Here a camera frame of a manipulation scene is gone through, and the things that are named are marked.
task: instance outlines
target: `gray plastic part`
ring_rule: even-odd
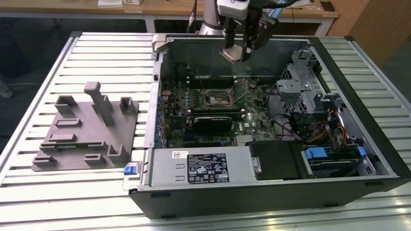
[[[59,119],[55,122],[56,127],[63,128],[63,127],[79,127],[81,126],[81,121],[77,118],[73,119]]]
[[[129,160],[129,154],[127,153],[123,144],[119,147],[119,151],[111,145],[108,147],[107,156],[113,163],[123,163]]]
[[[97,164],[104,164],[105,160],[104,160],[101,154],[85,154],[84,155],[84,162],[88,165],[97,165]]]
[[[105,126],[112,126],[115,124],[113,118],[111,116],[112,106],[107,95],[100,93],[101,85],[99,82],[87,82],[84,86],[84,93],[88,94],[93,101],[93,109],[97,114],[100,114]]]
[[[71,95],[61,95],[57,98],[55,107],[64,118],[75,118],[75,113],[71,109],[72,106],[76,106],[77,103]]]
[[[88,82],[84,92],[93,102],[76,102],[71,96],[57,99],[59,113],[33,171],[117,168],[129,162],[139,104],[129,97],[109,102],[99,82]]]
[[[41,157],[37,156],[33,160],[33,164],[39,167],[53,166],[55,163],[56,163],[56,159],[49,155],[41,156]]]
[[[133,114],[136,113],[136,108],[133,105],[133,100],[131,97],[121,97],[119,106],[123,114]]]

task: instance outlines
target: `blue latch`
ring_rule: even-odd
[[[128,163],[127,166],[124,167],[124,171],[123,171],[125,176],[129,175],[136,175],[137,174],[137,163]]]
[[[367,155],[366,149],[363,147],[358,147],[358,151],[359,151],[360,156]]]
[[[324,148],[317,147],[317,148],[307,148],[307,150],[304,150],[305,153],[305,157],[307,159],[312,159],[312,158],[327,158],[327,151]]]

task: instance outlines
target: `power supply label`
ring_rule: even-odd
[[[187,155],[188,183],[229,182],[225,153]]]

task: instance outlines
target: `dark floor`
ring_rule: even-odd
[[[160,21],[156,27],[160,32],[181,33],[185,31],[185,22]],[[8,87],[15,95],[11,99],[0,97],[0,151],[16,129],[72,31],[145,32],[145,24],[141,20],[64,19],[61,27],[56,28],[52,19],[0,19],[0,41],[1,37],[12,38],[31,63],[31,71],[24,76],[1,77],[3,82],[11,84]],[[0,43],[0,55],[4,49],[1,45]],[[407,40],[382,70],[408,100],[411,99],[407,79],[411,73],[410,64],[411,40]]]

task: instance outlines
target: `metal bracket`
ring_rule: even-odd
[[[165,34],[153,35],[153,40],[152,40],[153,52],[160,52],[160,51],[165,50],[165,48],[167,48],[165,44],[168,42],[169,41],[167,40],[167,35]]]

